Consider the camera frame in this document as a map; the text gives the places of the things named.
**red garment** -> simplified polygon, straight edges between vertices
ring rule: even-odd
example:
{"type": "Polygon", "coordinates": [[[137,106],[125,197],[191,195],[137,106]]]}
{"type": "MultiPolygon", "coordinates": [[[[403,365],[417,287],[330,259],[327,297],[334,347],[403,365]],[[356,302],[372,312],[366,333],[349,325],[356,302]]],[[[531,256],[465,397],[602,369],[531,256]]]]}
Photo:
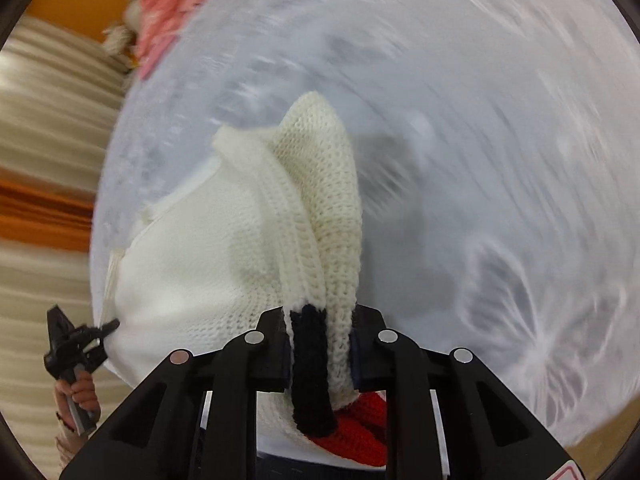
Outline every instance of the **red garment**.
{"type": "Polygon", "coordinates": [[[353,404],[335,413],[338,428],[330,436],[311,438],[313,443],[361,464],[386,465],[386,402],[377,393],[362,394],[353,404]]]}
{"type": "Polygon", "coordinates": [[[146,79],[204,0],[140,0],[142,30],[136,45],[140,78],[146,79]]]}

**human hand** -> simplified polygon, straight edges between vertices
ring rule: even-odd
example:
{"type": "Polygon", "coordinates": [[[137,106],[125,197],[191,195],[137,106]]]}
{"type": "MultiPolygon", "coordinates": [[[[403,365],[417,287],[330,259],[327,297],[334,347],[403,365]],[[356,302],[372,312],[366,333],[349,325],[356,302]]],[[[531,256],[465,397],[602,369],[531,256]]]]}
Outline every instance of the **human hand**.
{"type": "Polygon", "coordinates": [[[63,422],[73,430],[77,428],[69,411],[67,396],[71,396],[73,401],[83,410],[91,412],[91,418],[94,422],[100,420],[100,403],[95,395],[94,378],[89,372],[84,370],[78,372],[76,374],[76,382],[72,385],[69,385],[65,380],[57,380],[53,388],[53,396],[56,399],[58,414],[63,422]]]}

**white cloth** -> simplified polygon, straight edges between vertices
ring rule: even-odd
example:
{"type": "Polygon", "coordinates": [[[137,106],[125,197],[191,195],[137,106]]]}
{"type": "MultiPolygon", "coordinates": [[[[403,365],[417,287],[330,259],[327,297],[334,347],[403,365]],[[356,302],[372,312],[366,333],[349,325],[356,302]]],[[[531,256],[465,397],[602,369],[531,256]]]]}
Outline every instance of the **white cloth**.
{"type": "MultiPolygon", "coordinates": [[[[137,385],[176,348],[221,349],[265,310],[312,304],[327,312],[334,408],[354,400],[348,363],[362,212],[344,127],[317,93],[277,128],[220,128],[220,162],[148,208],[126,251],[112,258],[103,321],[111,363],[137,385]]],[[[258,434],[304,445],[283,394],[258,396],[258,434]]]]}

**metal screw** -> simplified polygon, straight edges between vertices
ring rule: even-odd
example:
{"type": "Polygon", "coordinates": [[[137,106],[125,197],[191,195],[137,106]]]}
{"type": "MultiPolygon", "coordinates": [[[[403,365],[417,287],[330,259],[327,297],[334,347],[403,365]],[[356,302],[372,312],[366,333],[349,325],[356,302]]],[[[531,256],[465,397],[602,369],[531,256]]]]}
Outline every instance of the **metal screw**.
{"type": "Polygon", "coordinates": [[[257,345],[264,341],[264,334],[259,330],[251,330],[244,335],[244,340],[250,345],[257,345]]]}
{"type": "Polygon", "coordinates": [[[174,365],[183,365],[188,360],[189,353],[186,350],[176,350],[169,357],[169,361],[171,361],[174,365]]]}
{"type": "Polygon", "coordinates": [[[398,334],[393,330],[381,330],[378,332],[378,339],[383,343],[395,343],[398,341],[398,334]]]}
{"type": "Polygon", "coordinates": [[[458,348],[455,352],[453,352],[453,357],[455,357],[456,361],[460,363],[470,363],[474,358],[474,355],[470,350],[466,348],[458,348]]]}

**striped curtain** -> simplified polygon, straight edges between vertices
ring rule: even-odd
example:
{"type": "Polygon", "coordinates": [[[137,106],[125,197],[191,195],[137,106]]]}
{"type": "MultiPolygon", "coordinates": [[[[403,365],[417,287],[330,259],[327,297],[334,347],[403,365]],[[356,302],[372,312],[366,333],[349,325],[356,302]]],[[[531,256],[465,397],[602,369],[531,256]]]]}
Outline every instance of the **striped curtain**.
{"type": "MultiPolygon", "coordinates": [[[[60,473],[46,311],[92,323],[95,191],[124,94],[99,44],[23,17],[0,51],[0,410],[48,478],[60,473]]],[[[105,419],[128,386],[95,375],[105,419]]]]}

